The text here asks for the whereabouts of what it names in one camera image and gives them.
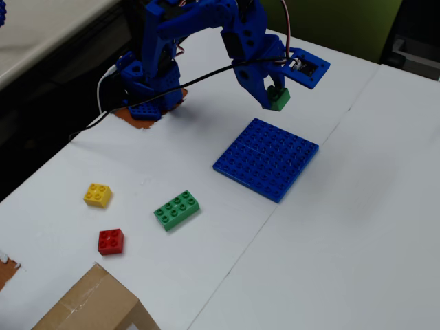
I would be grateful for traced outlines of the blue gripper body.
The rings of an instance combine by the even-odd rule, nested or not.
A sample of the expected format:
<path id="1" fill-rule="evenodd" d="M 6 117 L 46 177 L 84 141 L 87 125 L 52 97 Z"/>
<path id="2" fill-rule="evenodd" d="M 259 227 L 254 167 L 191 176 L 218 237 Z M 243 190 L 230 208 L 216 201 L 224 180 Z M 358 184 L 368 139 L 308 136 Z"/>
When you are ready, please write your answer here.
<path id="1" fill-rule="evenodd" d="M 288 51 L 275 34 L 243 30 L 231 33 L 231 59 L 236 65 L 245 61 L 254 63 L 236 66 L 234 72 L 238 80 L 283 80 L 278 69 L 285 64 Z"/>

